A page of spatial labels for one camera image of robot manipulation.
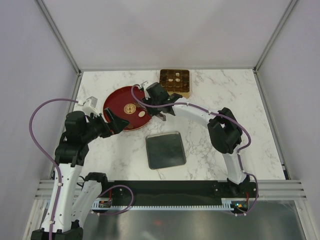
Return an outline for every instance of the white marble surface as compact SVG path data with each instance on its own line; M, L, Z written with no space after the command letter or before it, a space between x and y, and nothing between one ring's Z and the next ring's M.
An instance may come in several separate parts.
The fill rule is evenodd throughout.
M97 109L118 88L144 81L159 81L158 70L84 72L77 99L98 98ZM212 109L227 107L252 137L250 147L242 151L247 172L259 180L285 179L266 113L252 70L191 70L189 100ZM179 131L186 164L151 170L148 166L145 137L150 134ZM242 144L247 142L242 136ZM143 128L98 138L89 144L82 175L103 172L110 180L225 180L227 168L221 153L211 145L208 130L185 118L157 117Z

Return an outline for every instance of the brown box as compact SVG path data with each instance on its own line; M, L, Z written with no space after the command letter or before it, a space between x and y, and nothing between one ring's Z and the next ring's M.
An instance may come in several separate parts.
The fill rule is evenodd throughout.
M171 95L177 93L185 97L190 96L190 72L182 69L162 69L159 82Z

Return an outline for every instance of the round tray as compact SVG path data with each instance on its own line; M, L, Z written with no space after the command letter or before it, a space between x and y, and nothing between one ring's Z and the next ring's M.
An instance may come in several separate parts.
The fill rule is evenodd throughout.
M106 98L103 104L103 109L110 108L115 115L130 122L124 131L140 129L151 120L151 116L147 111L140 107L132 97L131 88L132 86L124 86L115 90ZM136 87L133 89L133 92L139 100L145 97L145 93ZM145 114L143 117L139 117L139 113L142 111ZM110 120L104 111L103 115L105 120L109 122Z

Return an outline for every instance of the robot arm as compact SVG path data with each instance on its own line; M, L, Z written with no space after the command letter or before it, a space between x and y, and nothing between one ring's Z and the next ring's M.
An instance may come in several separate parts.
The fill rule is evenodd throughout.
M190 106L189 101L179 94L169 95L158 82L144 82L140 89L144 90L145 98L142 101L145 104L159 106L176 103L159 108L146 107L151 116L163 112L173 116L185 117L208 129L212 146L223 155L228 172L227 180L231 185L243 185L250 180L249 176L241 170L237 156L237 149L242 141L242 130L229 120L210 114L211 112L217 113L236 120L230 109L225 107L222 110L215 110L199 106L208 110L208 112L204 112L199 108Z
M48 211L40 229L32 232L31 240L47 240L49 232L53 233L52 239L55 240L82 239L82 227L92 203L102 190L106 190L106 174L91 172L85 177L81 194L73 204L78 177L89 151L88 143L98 137L108 138L118 134L129 124L108 108L104 111L110 122L105 122L95 109L96 102L96 98L90 97L82 103L83 111L73 111L66 116L65 132L55 150L55 162L59 165L62 181L59 183L55 176Z

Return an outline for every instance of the black base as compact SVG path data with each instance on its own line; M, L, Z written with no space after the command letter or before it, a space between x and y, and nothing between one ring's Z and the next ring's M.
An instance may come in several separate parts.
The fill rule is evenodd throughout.
M246 178L241 182L240 184L235 184L234 182L230 181L229 178L226 179L226 181L229 184L230 191L232 194L236 197L238 194L245 194L246 192L250 193L250 187L248 187L248 184L250 184L250 176L247 175Z
M211 206L222 205L221 198L256 197L255 182L248 182L238 193L231 190L226 181L114 181L108 182L107 187L125 185L134 194L133 206ZM127 206L131 201L131 194L126 189L112 189L112 205Z
M71 229L63 233L52 233L52 240L82 240L84 230L82 227ZM49 232L43 230L34 230L31 234L31 240L49 240Z

